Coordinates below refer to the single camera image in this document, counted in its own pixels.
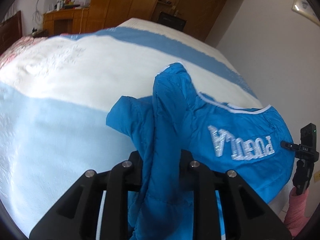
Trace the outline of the pink sleeve forearm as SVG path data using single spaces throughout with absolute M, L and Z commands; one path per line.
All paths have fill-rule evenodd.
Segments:
M 290 231 L 292 237 L 296 237 L 309 221 L 309 218 L 305 217 L 306 201 L 309 190 L 307 189 L 300 195 L 298 195 L 296 191 L 297 189 L 295 187 L 290 191 L 289 208 L 284 219 L 284 225 Z

